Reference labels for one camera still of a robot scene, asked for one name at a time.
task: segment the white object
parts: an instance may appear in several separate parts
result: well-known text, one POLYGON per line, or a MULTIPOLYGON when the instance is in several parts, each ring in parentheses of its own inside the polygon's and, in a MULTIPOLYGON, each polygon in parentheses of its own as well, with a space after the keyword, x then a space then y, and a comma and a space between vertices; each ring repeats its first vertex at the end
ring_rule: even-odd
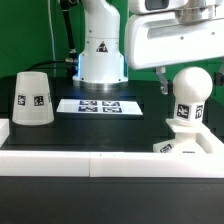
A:
POLYGON ((156 153, 220 154, 224 156, 224 144, 202 123, 184 126, 175 119, 166 122, 176 133, 175 139, 153 145, 156 153))
POLYGON ((211 77, 202 68, 185 68, 175 76, 174 119, 167 120, 176 134, 175 139, 154 144, 154 152, 224 153, 224 145, 202 124, 205 100, 210 96, 211 91, 211 77))
POLYGON ((97 89, 127 83, 119 52, 120 14, 105 0, 82 0, 85 10, 85 49, 79 55, 74 84, 97 89))
POLYGON ((12 120, 21 125, 43 125, 54 120, 46 73, 17 74, 12 120))
POLYGON ((173 10, 176 8, 180 8, 183 7, 188 0, 168 0, 168 1, 163 1, 163 2, 167 2, 167 4, 164 5, 163 8, 160 9, 155 9, 155 7, 153 7, 153 5, 158 5, 158 3, 156 3, 156 1, 158 0, 129 0, 128 1, 128 7, 130 9, 130 11, 136 13, 136 14, 147 14, 147 13, 155 13, 155 12, 161 12, 161 11, 169 11, 169 10, 173 10), (154 10, 149 10, 146 7, 146 1, 148 1, 149 3, 149 7, 150 8, 154 8, 154 10))
POLYGON ((57 112, 142 115, 137 102, 134 101, 101 101, 101 100, 68 100, 62 99, 57 112))
POLYGON ((220 5, 222 0, 129 0, 129 10, 136 14, 149 14, 163 11, 179 10, 181 8, 205 7, 220 5))
POLYGON ((125 57, 133 69, 160 67, 224 55, 224 4, 210 20, 182 24, 176 11, 133 15, 126 24, 125 57))
POLYGON ((211 76, 202 68, 182 69, 173 80, 174 119, 183 125, 202 122, 205 100, 212 91, 211 76))
POLYGON ((9 120, 0 119, 0 147, 9 136, 9 120))
POLYGON ((0 176, 224 178, 223 154, 0 150, 0 176))

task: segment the marker sticker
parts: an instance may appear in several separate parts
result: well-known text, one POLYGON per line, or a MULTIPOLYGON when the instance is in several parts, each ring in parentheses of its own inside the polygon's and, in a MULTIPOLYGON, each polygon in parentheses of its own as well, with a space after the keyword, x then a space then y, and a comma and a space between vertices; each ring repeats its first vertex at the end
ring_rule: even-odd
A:
POLYGON ((34 97, 34 106, 44 106, 44 97, 43 96, 35 96, 34 97))
POLYGON ((26 96, 18 95, 18 105, 20 105, 20 106, 26 105, 26 96))
POLYGON ((80 100, 79 105, 97 106, 97 101, 96 100, 80 100))
POLYGON ((97 107, 87 107, 87 106, 80 106, 79 112, 91 112, 91 113, 97 113, 98 108, 97 107))
POLYGON ((162 149, 160 149, 160 152, 161 152, 161 153, 167 153, 167 152, 169 152, 171 149, 172 149, 171 144, 168 144, 168 145, 164 146, 162 149))
POLYGON ((122 113, 120 107, 103 107, 104 113, 122 113))
POLYGON ((197 106, 195 119, 201 118, 202 114, 203 114, 203 105, 197 106))
POLYGON ((102 105, 104 107, 120 107, 119 101, 103 101, 102 105))
POLYGON ((190 107, 183 105, 183 104, 178 104, 177 106, 177 117, 181 117, 184 119, 189 119, 190 117, 190 107))

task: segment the warning label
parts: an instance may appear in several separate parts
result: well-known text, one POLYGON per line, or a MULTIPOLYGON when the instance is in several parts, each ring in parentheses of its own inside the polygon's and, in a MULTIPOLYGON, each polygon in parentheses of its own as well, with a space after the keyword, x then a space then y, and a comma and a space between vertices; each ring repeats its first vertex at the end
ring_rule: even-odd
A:
POLYGON ((104 43, 104 41, 100 44, 100 46, 97 48, 96 52, 108 52, 107 47, 104 43))

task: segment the white cup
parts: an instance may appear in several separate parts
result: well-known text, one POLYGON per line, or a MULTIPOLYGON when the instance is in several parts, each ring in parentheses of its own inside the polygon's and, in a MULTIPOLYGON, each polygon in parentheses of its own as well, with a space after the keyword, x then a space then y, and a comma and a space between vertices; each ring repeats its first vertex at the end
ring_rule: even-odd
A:
POLYGON ((12 120, 21 125, 43 125, 54 120, 46 73, 17 74, 12 120))

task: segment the white panel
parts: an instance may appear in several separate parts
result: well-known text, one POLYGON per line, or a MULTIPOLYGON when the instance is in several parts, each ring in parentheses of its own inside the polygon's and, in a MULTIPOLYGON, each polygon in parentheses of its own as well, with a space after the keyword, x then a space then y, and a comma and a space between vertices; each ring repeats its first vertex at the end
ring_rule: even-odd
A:
POLYGON ((201 133, 210 132, 210 130, 203 124, 198 123, 195 126, 184 126, 178 123, 175 119, 166 119, 166 123, 175 133, 201 133))
POLYGON ((0 151, 1 176, 89 176, 89 153, 0 151))
POLYGON ((222 57, 223 27, 224 19, 179 24, 175 12, 134 15, 126 26, 127 63, 144 69, 222 57))
POLYGON ((214 154, 127 154, 125 177, 224 177, 223 157, 214 154))
POLYGON ((207 153, 222 154, 221 157, 224 157, 223 143, 211 132, 198 133, 196 141, 207 153))
POLYGON ((123 152, 91 153, 90 177, 124 177, 123 152))
POLYGON ((57 108, 62 113, 142 115, 135 101, 67 100, 62 99, 57 108))

